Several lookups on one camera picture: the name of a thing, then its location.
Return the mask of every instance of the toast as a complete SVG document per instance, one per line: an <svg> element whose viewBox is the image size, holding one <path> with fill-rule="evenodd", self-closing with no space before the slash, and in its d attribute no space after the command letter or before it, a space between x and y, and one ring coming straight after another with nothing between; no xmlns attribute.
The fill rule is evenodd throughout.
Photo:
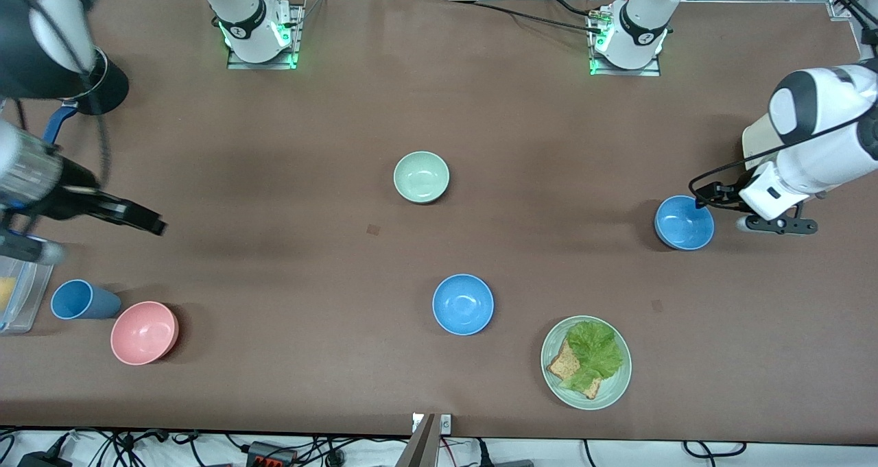
<svg viewBox="0 0 878 467"><path fill-rule="evenodd" d="M576 371L580 370L580 360L577 359L576 355L573 353L573 349L570 348L567 339L564 339L564 343L561 344L561 349L558 351L558 355L552 359L549 366L546 367L546 370L548 370L549 373L555 374L555 376L559 377L561 381L568 379L570 376L573 376ZM582 394L589 400L595 399L595 397L598 396L598 389L601 388L601 382L601 377L596 377L589 389Z"/></svg>

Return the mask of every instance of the green plate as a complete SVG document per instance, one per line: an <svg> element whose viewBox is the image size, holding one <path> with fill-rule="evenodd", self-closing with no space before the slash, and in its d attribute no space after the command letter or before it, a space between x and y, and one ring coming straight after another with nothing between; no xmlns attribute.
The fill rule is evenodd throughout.
<svg viewBox="0 0 878 467"><path fill-rule="evenodd" d="M396 164L393 185L405 199L417 204L433 202L448 189L451 174L445 160L431 152L411 152Z"/></svg>
<svg viewBox="0 0 878 467"><path fill-rule="evenodd" d="M549 367L552 359L558 355L558 351L561 350L561 344L567 338L567 331L574 324L581 323L582 321L596 321L612 328L613 332L615 332L615 343L621 349L621 367L615 374L601 382L598 396L593 400L586 398L582 393L561 388L561 379L555 376L555 374L549 373L549 370L546 369ZM570 407L584 411L596 411L610 407L621 398L621 395L628 389L628 383L631 381L631 352L628 351L625 339L621 338L621 333L612 324L593 316L573 316L561 321L552 330L549 330L549 335L546 335L546 339L543 341L543 351L540 352L540 364L543 367L543 378L546 380L546 385L549 386L552 393L560 398L562 402L570 405Z"/></svg>

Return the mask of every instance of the blue bowl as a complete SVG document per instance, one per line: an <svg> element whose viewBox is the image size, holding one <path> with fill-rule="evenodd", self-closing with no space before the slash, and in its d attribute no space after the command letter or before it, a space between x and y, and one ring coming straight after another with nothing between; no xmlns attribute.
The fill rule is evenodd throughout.
<svg viewBox="0 0 878 467"><path fill-rule="evenodd" d="M477 276L453 274L433 292L433 316L448 333L481 332L493 316L491 289Z"/></svg>
<svg viewBox="0 0 878 467"><path fill-rule="evenodd" d="M696 208L690 196L671 196L656 211L656 234L662 242L674 249L693 251L711 242L714 222L711 212Z"/></svg>

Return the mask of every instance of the lettuce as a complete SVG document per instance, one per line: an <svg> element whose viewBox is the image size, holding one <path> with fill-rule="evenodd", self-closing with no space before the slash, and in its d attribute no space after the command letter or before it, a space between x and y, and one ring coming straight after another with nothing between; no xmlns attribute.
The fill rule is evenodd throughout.
<svg viewBox="0 0 878 467"><path fill-rule="evenodd" d="M580 369L561 386L575 392L589 389L596 377L608 379L621 367L621 349L606 324L583 321L567 331L567 343L580 360Z"/></svg>

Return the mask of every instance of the table surface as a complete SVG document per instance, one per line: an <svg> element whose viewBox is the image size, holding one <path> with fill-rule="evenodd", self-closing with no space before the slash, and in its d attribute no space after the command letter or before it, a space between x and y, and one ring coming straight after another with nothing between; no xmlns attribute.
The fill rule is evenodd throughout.
<svg viewBox="0 0 878 467"><path fill-rule="evenodd" d="M163 301L176 348L129 367L112 320L40 309L0 339L0 423L455 435L875 442L878 176L806 208L806 239L744 235L716 211L698 252L663 248L656 205L737 158L774 85L857 58L823 5L685 3L661 77L589 76L579 32L436 0L325 0L295 71L229 71L203 0L101 0L97 42L131 93L107 116L108 191L161 212L163 238L44 220L69 243L48 293L82 277ZM576 21L549 1L511 8ZM50 102L29 106L40 126ZM97 170L94 120L65 154ZM451 167L429 206L392 185L427 149ZM449 274L491 286L479 335L445 333ZM567 407L546 333L589 314L630 346L617 404Z"/></svg>

